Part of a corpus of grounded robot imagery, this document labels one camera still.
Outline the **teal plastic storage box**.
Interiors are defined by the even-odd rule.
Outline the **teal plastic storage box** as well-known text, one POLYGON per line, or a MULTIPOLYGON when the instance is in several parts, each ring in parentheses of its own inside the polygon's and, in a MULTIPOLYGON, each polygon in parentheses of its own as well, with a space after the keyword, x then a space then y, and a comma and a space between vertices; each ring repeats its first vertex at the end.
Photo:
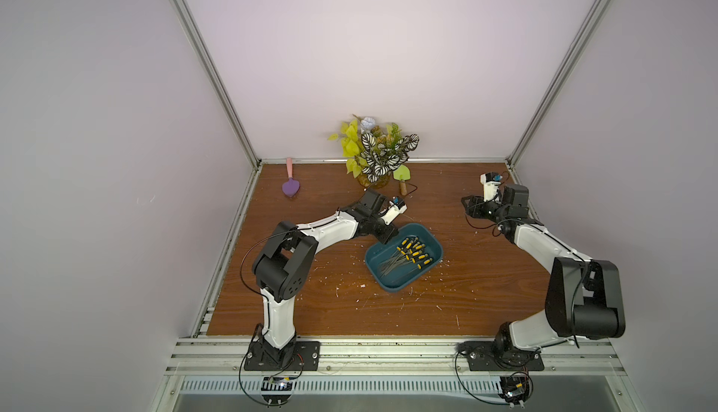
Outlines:
POLYGON ((387 244, 370 247, 365 264, 385 292, 395 293, 438 265, 443 255, 443 246, 428 228, 410 223, 400 228, 387 244))

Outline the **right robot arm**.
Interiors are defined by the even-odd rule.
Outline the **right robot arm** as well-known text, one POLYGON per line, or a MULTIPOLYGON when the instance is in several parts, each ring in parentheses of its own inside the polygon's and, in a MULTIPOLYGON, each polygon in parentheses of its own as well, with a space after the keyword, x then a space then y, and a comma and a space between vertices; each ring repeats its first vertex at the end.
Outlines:
POLYGON ((468 219, 484 219, 489 228, 525 251, 550 274, 544 309, 524 320, 501 325, 492 353, 507 358, 543 348, 589 340, 619 338, 626 316, 618 267, 597 260, 552 234, 529 217, 529 190, 505 183, 499 173, 481 175, 481 195, 461 199, 468 219))

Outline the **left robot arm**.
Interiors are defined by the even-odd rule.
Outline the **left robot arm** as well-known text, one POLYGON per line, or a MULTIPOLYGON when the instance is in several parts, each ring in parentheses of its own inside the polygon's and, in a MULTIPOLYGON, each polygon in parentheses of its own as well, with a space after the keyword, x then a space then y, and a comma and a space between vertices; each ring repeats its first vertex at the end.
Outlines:
POLYGON ((403 198, 367 189, 358 201, 327 218, 305 224, 280 222, 252 264, 264 306, 263 344, 277 351, 295 344, 295 298, 318 253, 364 236, 386 244, 398 235, 394 220, 406 210, 403 198))

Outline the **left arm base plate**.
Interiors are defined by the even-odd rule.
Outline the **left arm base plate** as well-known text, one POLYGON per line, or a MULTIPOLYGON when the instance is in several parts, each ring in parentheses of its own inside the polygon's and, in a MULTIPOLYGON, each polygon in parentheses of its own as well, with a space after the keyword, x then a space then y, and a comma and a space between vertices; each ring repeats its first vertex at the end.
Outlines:
POLYGON ((249 372, 317 371, 321 346, 320 341, 293 340, 279 350, 260 339, 250 344, 242 368, 249 372))

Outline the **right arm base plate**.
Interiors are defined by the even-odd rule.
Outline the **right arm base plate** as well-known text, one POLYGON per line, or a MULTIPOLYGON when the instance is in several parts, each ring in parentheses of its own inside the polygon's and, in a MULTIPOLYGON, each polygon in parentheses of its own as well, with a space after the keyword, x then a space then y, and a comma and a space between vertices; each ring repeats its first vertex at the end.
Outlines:
POLYGON ((518 350, 517 348, 499 348, 496 342, 465 341, 455 347, 460 359, 469 364, 472 372, 493 371, 536 371, 545 369, 538 350, 518 350))

